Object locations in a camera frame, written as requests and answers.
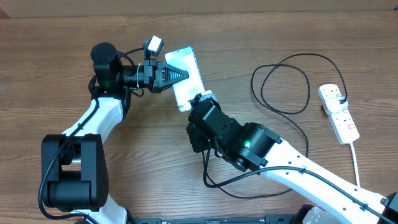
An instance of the electrical socket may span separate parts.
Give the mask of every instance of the electrical socket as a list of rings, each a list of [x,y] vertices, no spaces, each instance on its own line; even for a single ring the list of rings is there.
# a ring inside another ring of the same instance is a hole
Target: electrical socket
[[[341,96],[341,92],[337,85],[326,84],[319,87],[318,95],[321,99],[323,109],[326,111],[325,100],[331,97]],[[339,111],[335,114],[328,114],[328,117],[340,144],[349,144],[359,138],[358,130],[356,129],[348,109]]]

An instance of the white power strip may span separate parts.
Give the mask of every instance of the white power strip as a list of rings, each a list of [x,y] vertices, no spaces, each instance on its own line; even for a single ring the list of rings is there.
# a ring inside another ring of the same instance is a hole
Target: white power strip
[[[338,89],[337,85],[335,84],[326,84],[322,85],[318,89],[318,95],[321,99],[323,109],[328,111],[326,107],[326,100],[330,98],[336,98],[341,96],[341,92]],[[354,170],[355,170],[355,177],[356,177],[356,185],[360,187],[359,184],[359,175],[358,175],[358,168],[356,164],[356,156],[353,142],[359,138],[358,130],[354,124],[354,120],[351,117],[348,109],[328,114],[329,121],[333,130],[336,134],[337,140],[340,144],[350,144],[351,151],[353,153],[353,160],[354,160]]]

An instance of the smartphone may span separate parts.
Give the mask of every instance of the smartphone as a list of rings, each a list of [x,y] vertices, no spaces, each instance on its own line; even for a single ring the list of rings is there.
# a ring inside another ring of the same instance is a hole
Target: smartphone
[[[186,70],[189,74],[189,78],[174,84],[173,89],[178,110],[180,112],[190,111],[192,108],[189,100],[192,100],[196,94],[205,91],[193,48],[184,47],[174,50],[166,53],[164,57],[167,64]]]

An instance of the green light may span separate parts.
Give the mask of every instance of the green light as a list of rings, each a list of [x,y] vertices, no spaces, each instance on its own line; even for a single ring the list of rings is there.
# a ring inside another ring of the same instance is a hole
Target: green light
[[[244,147],[250,148],[251,143],[249,141],[244,142]]]

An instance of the wooden table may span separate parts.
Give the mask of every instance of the wooden table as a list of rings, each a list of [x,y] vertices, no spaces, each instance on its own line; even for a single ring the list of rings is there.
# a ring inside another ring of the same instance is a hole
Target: wooden table
[[[264,124],[301,152],[299,131],[254,101],[251,74],[292,54],[330,57],[345,78],[361,135],[355,142],[361,185],[383,195],[397,191],[397,21],[396,11],[0,20],[0,223],[73,223],[46,220],[39,212],[41,140],[69,128],[86,111],[94,45],[110,42],[128,51],[152,35],[165,40],[163,53],[187,45],[195,49],[205,88],[217,94],[226,114],[240,123]],[[142,61],[141,54],[132,58]],[[310,79],[307,110],[290,117],[308,135],[311,160],[354,183],[349,146],[338,144],[316,93],[326,83],[342,90],[338,74],[317,57],[289,63]],[[257,89],[268,70],[258,73]],[[281,68],[265,93],[270,104],[293,111],[305,103],[307,88],[301,74]],[[295,213],[310,203],[295,192],[238,200],[206,188],[201,155],[192,151],[185,131],[187,115],[177,111],[172,90],[147,92],[132,99],[127,118],[105,142],[110,194],[134,217],[260,217]],[[210,163],[217,182],[240,174],[215,157]],[[226,189],[256,195],[286,187],[252,176]]]

